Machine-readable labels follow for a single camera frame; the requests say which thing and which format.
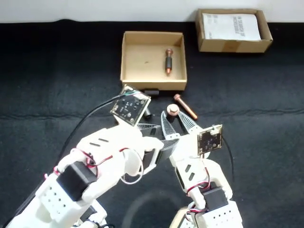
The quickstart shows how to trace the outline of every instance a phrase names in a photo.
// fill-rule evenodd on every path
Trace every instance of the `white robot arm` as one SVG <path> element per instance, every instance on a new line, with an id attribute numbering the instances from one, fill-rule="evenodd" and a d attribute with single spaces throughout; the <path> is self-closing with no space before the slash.
<path id="1" fill-rule="evenodd" d="M 45 176 L 34 199 L 7 228 L 111 228 L 107 213 L 96 199 L 122 180 L 133 184 L 156 165 L 170 158 L 183 191 L 193 203 L 171 227 L 242 227 L 232 190 L 220 166 L 198 155 L 198 134 L 221 129 L 201 129 L 187 115 L 179 119 L 188 134 L 180 136 L 161 115 L 162 127 L 153 124 L 119 124 L 83 138 L 70 154 Z M 127 182 L 124 175 L 139 176 Z"/>

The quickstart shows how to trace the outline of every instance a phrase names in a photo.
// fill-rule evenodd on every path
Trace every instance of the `cardboard box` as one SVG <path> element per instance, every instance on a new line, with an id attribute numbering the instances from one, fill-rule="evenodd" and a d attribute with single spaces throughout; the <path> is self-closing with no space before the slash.
<path id="1" fill-rule="evenodd" d="M 261 40 L 224 40 L 205 39 L 202 13 L 211 14 L 255 14 Z M 272 44 L 272 36 L 267 25 L 265 16 L 261 10 L 256 9 L 199 9 L 195 21 L 199 51 L 202 52 L 239 52 L 239 53 L 263 53 Z"/>
<path id="2" fill-rule="evenodd" d="M 166 49 L 172 72 L 165 71 Z M 123 36 L 120 79 L 137 89 L 184 90 L 187 83 L 184 36 L 172 32 L 127 31 Z"/>

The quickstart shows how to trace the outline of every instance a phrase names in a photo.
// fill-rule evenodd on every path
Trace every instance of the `white wall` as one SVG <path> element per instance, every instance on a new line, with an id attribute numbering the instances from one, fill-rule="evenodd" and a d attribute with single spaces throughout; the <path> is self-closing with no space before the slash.
<path id="1" fill-rule="evenodd" d="M 0 23 L 192 21 L 197 8 L 255 8 L 269 22 L 304 22 L 304 0 L 0 0 Z"/>

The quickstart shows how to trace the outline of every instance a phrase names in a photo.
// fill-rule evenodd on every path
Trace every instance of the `white paper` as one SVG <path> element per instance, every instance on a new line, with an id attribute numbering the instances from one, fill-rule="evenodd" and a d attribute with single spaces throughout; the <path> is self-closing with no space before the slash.
<path id="1" fill-rule="evenodd" d="M 254 14 L 203 13 L 206 39 L 261 40 Z"/>

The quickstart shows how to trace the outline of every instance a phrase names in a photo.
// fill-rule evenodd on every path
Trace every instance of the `black circuit board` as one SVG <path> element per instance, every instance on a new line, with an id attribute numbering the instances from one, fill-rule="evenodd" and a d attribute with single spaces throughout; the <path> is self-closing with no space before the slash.
<path id="1" fill-rule="evenodd" d="M 217 134 L 211 134 L 211 130 L 204 131 L 198 135 L 198 155 L 210 152 L 222 147 L 221 127 Z"/>
<path id="2" fill-rule="evenodd" d="M 125 86 L 121 94 L 136 91 L 129 86 Z M 118 116 L 128 124 L 135 126 L 140 121 L 151 98 L 144 93 L 136 91 L 134 95 L 125 96 L 118 100 L 111 110 L 113 115 Z"/>

